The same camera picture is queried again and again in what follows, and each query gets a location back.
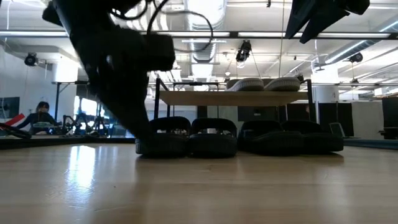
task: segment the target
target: wooden shelf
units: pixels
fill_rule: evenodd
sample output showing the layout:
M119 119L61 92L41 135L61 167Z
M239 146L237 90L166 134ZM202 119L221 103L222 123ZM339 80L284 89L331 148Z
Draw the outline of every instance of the wooden shelf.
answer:
M283 106L307 100L306 92L276 91L161 91L160 99L179 106Z

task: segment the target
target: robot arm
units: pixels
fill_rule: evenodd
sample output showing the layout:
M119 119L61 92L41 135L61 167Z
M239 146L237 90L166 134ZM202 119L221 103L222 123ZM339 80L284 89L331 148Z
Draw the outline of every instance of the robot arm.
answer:
M141 35L114 24L112 9L124 14L139 1L53 0L43 19L65 28L90 90L125 128L144 140L152 133L144 104L147 72L171 70L175 52L171 36Z

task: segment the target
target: wooden floor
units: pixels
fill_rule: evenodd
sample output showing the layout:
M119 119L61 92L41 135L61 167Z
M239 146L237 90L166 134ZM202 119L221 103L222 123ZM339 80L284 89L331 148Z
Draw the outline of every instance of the wooden floor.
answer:
M398 223L398 151L140 159L129 145L0 151L0 223Z

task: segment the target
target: red object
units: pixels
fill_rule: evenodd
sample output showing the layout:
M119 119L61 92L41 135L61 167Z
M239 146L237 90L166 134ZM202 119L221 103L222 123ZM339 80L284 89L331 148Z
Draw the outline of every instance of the red object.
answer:
M5 124L8 125L8 126L12 126L12 125L20 122L24 118L25 118L25 115L20 114L20 115L16 116L15 118L12 118L11 120L5 122Z

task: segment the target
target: person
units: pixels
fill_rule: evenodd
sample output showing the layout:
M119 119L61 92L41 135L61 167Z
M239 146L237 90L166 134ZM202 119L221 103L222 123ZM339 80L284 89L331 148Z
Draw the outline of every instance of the person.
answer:
M49 130L48 128L35 128L34 124L38 122L48 122L56 126L57 122L49 114L49 109L49 103L41 101L36 107L36 113L31 113L28 117L26 117L24 122L17 126L17 128L21 129L30 124L29 132L31 134L47 134L47 131Z

